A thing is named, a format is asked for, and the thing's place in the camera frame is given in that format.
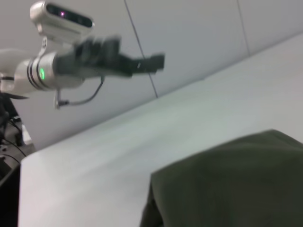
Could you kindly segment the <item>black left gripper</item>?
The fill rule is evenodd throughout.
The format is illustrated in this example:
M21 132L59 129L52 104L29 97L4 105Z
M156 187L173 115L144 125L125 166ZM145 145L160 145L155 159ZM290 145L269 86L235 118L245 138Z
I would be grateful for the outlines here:
M109 72L121 77L134 74L155 74L164 69L165 54L159 53L147 58L132 58L119 54L120 36L108 36L105 39L88 37L70 51L55 56L53 72L56 76L75 78L104 77Z

